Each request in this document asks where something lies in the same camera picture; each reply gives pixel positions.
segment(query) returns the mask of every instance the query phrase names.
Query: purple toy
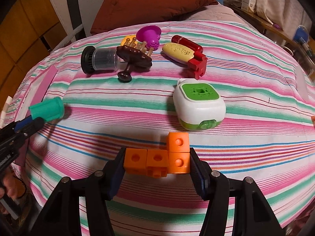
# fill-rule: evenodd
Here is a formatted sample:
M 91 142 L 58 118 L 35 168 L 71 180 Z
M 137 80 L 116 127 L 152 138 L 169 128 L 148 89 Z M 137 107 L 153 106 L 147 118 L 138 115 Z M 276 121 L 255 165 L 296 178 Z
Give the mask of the purple toy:
M 159 40 L 161 38 L 161 33 L 162 31 L 158 26 L 146 26 L 137 32 L 136 38 L 139 42 L 146 41 L 146 47 L 148 49 L 152 47 L 153 50 L 156 51 L 160 45 Z

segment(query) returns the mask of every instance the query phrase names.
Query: black cap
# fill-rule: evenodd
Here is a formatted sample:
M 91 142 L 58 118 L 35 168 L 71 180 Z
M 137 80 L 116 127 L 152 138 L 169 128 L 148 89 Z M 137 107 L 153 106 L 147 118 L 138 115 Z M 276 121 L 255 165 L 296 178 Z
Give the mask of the black cap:
M 90 75 L 95 72 L 92 64 L 92 56 L 95 51 L 94 46 L 87 46 L 81 55 L 81 68 L 86 75 Z

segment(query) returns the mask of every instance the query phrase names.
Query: pink striped tablecloth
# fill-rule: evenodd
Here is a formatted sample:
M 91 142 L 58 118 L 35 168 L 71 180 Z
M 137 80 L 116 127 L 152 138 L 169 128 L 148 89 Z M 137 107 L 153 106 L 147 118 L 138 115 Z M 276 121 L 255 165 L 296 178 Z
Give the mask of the pink striped tablecloth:
M 297 62 L 279 46 L 239 23 L 185 21 L 157 23 L 161 44 L 179 34 L 204 47 L 209 81 L 223 97 L 226 118 L 216 128 L 189 132 L 201 160 L 227 177 L 251 176 L 266 196 L 281 226 L 310 203 L 315 193 L 315 88 L 305 75 L 308 100 L 297 92 Z M 116 47 L 142 25 L 98 34 L 59 49 L 37 64 L 20 85 L 6 123 L 30 82 L 47 67 L 58 69 L 45 98 L 66 105 L 62 120 L 47 123 L 29 143 L 26 175 L 44 205 L 63 176 L 83 178 L 114 159 L 121 146 L 165 148 L 169 131 L 183 131 L 173 91 L 186 69 L 161 54 L 152 55 L 148 72 L 120 83 L 117 72 L 87 77 L 80 57 L 87 45 Z M 189 175 L 153 179 L 125 175 L 107 203 L 116 235 L 198 235 L 207 202 L 195 193 Z M 84 199 L 82 232 L 89 235 Z M 231 235 L 230 200 L 226 235 Z

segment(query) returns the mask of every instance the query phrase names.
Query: cardboard box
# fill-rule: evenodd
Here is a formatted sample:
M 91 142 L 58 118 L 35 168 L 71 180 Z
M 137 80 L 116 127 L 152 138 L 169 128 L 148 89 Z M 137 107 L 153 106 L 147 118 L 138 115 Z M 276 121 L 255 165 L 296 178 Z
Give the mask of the cardboard box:
M 242 7 L 241 9 L 243 11 L 247 11 L 250 13 L 255 13 L 255 6 L 256 6 L 256 0 L 242 0 Z

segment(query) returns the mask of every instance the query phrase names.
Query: orange cube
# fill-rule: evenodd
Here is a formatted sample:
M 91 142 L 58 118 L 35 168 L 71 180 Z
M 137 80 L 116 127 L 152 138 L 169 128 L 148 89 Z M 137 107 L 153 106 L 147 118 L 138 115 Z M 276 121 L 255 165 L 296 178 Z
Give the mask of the orange cube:
M 126 148 L 123 167 L 129 174 L 146 174 L 146 149 Z
M 166 177 L 169 166 L 167 150 L 148 149 L 146 157 L 146 175 L 154 178 Z
M 187 132 L 170 132 L 166 146 L 169 152 L 189 153 L 189 134 Z
M 170 174 L 188 174 L 190 173 L 190 153 L 169 153 Z

